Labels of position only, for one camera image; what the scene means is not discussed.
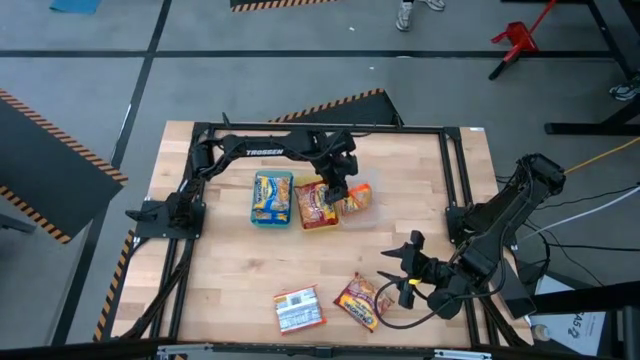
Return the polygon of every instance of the sneaker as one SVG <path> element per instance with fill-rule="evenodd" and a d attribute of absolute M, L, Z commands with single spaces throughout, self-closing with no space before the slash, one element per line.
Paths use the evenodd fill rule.
<path fill-rule="evenodd" d="M 629 101 L 640 93 L 640 74 L 631 80 L 609 89 L 609 94 L 618 101 Z"/>
<path fill-rule="evenodd" d="M 411 26 L 411 10 L 413 9 L 412 3 L 403 2 L 400 4 L 400 11 L 398 11 L 398 20 L 396 20 L 396 27 L 400 31 L 409 31 Z"/>
<path fill-rule="evenodd" d="M 444 10 L 445 5 L 444 5 L 444 1 L 442 0 L 420 0 L 420 1 L 427 4 L 433 11 Z"/>

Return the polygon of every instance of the clear plastic bin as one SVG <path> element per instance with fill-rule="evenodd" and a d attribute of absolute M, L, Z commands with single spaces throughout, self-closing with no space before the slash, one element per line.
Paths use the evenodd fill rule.
<path fill-rule="evenodd" d="M 371 186 L 371 204 L 365 210 L 343 215 L 338 213 L 340 217 L 340 226 L 344 229 L 370 229 L 376 227 L 380 221 L 380 207 L 376 199 L 378 191 L 378 172 L 376 170 L 360 170 L 356 176 L 347 176 L 347 185 L 349 188 L 356 187 L 361 184 L 369 184 Z"/>

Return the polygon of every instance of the red stand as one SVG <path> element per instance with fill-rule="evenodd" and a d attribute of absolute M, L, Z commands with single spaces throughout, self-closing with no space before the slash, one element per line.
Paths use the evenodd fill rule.
<path fill-rule="evenodd" d="M 547 7 L 545 7 L 542 14 L 538 16 L 538 19 L 533 24 L 533 26 L 531 26 L 531 29 L 527 29 L 527 26 L 521 21 L 512 22 L 507 25 L 507 30 L 505 32 L 491 39 L 491 42 L 496 44 L 503 40 L 505 37 L 509 38 L 509 41 L 511 41 L 513 48 L 509 50 L 507 55 L 505 55 L 505 57 L 502 59 L 500 65 L 498 65 L 498 67 L 491 73 L 491 75 L 489 75 L 489 80 L 495 80 L 502 73 L 502 71 L 506 69 L 507 65 L 518 61 L 520 53 L 522 51 L 536 52 L 540 50 L 538 49 L 538 45 L 536 45 L 536 42 L 533 40 L 533 32 L 557 2 L 558 0 L 551 0 L 547 4 Z"/>

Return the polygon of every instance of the black panel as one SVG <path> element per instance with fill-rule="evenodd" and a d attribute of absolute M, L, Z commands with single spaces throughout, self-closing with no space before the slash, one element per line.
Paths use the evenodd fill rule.
<path fill-rule="evenodd" d="M 122 189 L 4 101 L 0 101 L 0 184 L 70 237 Z"/>
<path fill-rule="evenodd" d="M 386 93 L 370 95 L 342 105 L 285 120 L 289 123 L 398 125 L 400 116 Z"/>

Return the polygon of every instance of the white cable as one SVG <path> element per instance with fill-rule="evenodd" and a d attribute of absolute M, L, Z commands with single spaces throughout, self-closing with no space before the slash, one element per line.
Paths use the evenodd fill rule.
<path fill-rule="evenodd" d="M 602 210 L 602 209 L 604 209 L 604 208 L 607 208 L 607 207 L 609 207 L 609 206 L 611 206 L 611 205 L 613 205 L 613 204 L 615 204 L 615 203 L 617 203 L 617 202 L 620 202 L 620 201 L 622 201 L 622 200 L 624 200 L 624 199 L 628 198 L 629 196 L 631 196 L 631 195 L 633 195 L 633 194 L 637 193 L 638 191 L 640 191 L 640 186 L 638 186 L 637 188 L 635 188 L 635 189 L 633 189 L 633 190 L 629 191 L 628 193 L 626 193 L 626 194 L 624 194 L 624 195 L 620 196 L 619 198 L 617 198 L 617 199 L 615 199 L 615 200 L 613 200 L 613 201 L 610 201 L 610 202 L 608 202 L 608 203 L 606 203 L 606 204 L 604 204 L 604 205 L 602 205 L 602 206 L 599 206 L 599 207 L 597 207 L 597 208 L 595 208 L 595 209 L 589 210 L 589 211 L 587 211 L 587 212 L 583 212 L 582 214 L 578 214 L 578 215 L 576 215 L 576 216 L 572 216 L 572 217 L 570 217 L 570 218 L 567 218 L 567 219 L 564 219 L 564 220 L 558 221 L 557 223 L 553 223 L 553 224 L 551 224 L 551 225 L 545 226 L 545 227 L 543 227 L 542 229 L 540 229 L 540 230 L 538 230 L 538 231 L 536 231 L 536 232 L 534 232 L 534 233 L 531 233 L 531 234 L 529 234 L 529 235 L 525 236 L 525 237 L 524 237 L 524 238 L 522 238 L 520 241 L 525 240 L 525 239 L 527 239 L 527 238 L 530 238 L 530 237 L 532 237 L 532 236 L 534 236 L 534 235 L 536 235 L 536 234 L 538 234 L 538 233 L 541 233 L 541 232 L 543 232 L 543 231 L 545 231 L 545 230 L 549 230 L 549 229 L 551 229 L 551 228 L 554 228 L 554 227 L 556 227 L 556 226 L 558 226 L 558 225 L 562 225 L 562 224 L 568 223 L 568 222 L 570 222 L 570 221 L 573 221 L 573 220 L 579 219 L 579 218 L 581 218 L 581 217 L 583 217 L 583 216 L 587 216 L 587 215 L 593 214 L 593 213 L 595 213 L 595 212 L 597 212 L 597 211 L 600 211 L 600 210 Z"/>

